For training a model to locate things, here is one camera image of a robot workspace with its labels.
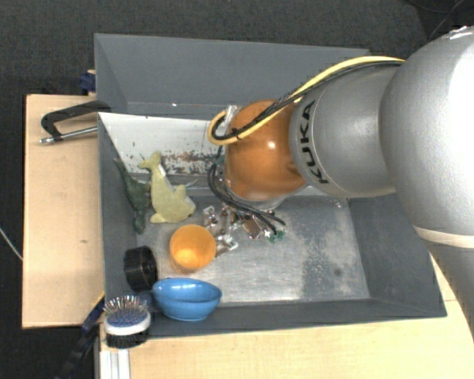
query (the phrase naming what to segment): blue plastic bowl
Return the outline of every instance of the blue plastic bowl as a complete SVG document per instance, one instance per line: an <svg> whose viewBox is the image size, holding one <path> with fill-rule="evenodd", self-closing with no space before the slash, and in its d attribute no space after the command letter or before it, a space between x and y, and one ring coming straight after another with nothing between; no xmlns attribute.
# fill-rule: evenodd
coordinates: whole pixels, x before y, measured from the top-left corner
<svg viewBox="0 0 474 379"><path fill-rule="evenodd" d="M166 278L152 287L163 314L180 321L200 321L218 306L221 291L211 283L191 278Z"/></svg>

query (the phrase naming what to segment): toy dinosaur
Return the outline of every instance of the toy dinosaur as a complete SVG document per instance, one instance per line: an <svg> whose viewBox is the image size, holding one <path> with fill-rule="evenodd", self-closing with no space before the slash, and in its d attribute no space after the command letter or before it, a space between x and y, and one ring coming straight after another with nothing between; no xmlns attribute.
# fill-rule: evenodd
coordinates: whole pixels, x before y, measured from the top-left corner
<svg viewBox="0 0 474 379"><path fill-rule="evenodd" d="M182 222L195 212L195 203L186 195L186 186L172 188L167 180L161 164L161 153L154 152L152 156L139 164L140 168L151 171L151 204L155 214L151 223Z"/></svg>
<svg viewBox="0 0 474 379"><path fill-rule="evenodd" d="M121 173L123 183L125 184L125 194L132 209L135 212L134 229L138 234L142 234L145 229L145 214L149 209L148 191L151 188L149 182L139 182L132 177L126 170L125 164L121 159L114 159Z"/></svg>

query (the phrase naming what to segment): round brush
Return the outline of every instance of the round brush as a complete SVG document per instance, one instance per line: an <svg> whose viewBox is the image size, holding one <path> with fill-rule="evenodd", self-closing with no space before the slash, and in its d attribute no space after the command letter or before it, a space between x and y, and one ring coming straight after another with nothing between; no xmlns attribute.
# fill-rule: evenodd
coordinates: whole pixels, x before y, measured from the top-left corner
<svg viewBox="0 0 474 379"><path fill-rule="evenodd" d="M109 347L131 348L146 341L151 324L147 302L135 295L124 295L107 301L103 310Z"/></svg>

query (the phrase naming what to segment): yellow cable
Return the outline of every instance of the yellow cable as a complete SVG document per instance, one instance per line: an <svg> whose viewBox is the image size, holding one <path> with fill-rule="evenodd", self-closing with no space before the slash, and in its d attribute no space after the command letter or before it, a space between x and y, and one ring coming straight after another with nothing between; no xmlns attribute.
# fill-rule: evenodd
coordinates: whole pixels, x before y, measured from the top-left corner
<svg viewBox="0 0 474 379"><path fill-rule="evenodd" d="M404 59L390 58L390 57L387 57L387 56L360 56L359 58L349 59L349 60L343 61L341 63L337 63L336 65L331 66L326 70L323 70L319 75L313 77L307 83L305 83L301 87L297 88L288 98L296 96L297 94L303 92L307 88L319 83L320 81L323 81L324 79L326 79L329 76L332 76L335 72L347 69L348 67L361 65L361 64L364 64L364 63L403 62L403 61L404 61ZM298 103L302 98L303 97L299 97L298 99L296 99L295 103ZM217 140L217 139L214 139L214 137L213 137L214 127L216 126L218 121L220 121L227 114L226 111L221 111L209 123L209 128L208 128L208 131L207 131L208 139L211 143L217 144L219 146L223 146L225 144L235 143L236 141L241 140L244 137L250 136L253 132L260 129L264 124L266 124L268 121L270 121L276 115L278 115L283 109L284 109L284 107L279 109L278 111L274 112L273 114L269 115L267 118L262 119L260 122L258 122L257 124L251 126L249 129L245 130L244 132L240 133L237 136L229 137L229 138L223 139L223 140Z"/></svg>

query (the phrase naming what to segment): metal clamp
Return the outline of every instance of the metal clamp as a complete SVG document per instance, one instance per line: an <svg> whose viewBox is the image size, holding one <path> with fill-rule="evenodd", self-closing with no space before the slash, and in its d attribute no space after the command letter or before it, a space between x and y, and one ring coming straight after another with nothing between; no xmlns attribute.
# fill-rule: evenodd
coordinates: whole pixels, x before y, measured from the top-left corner
<svg viewBox="0 0 474 379"><path fill-rule="evenodd" d="M64 108L62 110L50 112L45 114L40 121L40 125L48 132L51 136L40 139L40 143L55 143L63 141L71 137L78 137L87 133L96 132L96 126L91 128L76 130L68 133L60 133L56 128L55 123L65 121L67 119L76 118L82 115L91 114L92 112L111 112L111 108L102 101L92 101L91 103L84 103L76 105L75 107Z"/></svg>

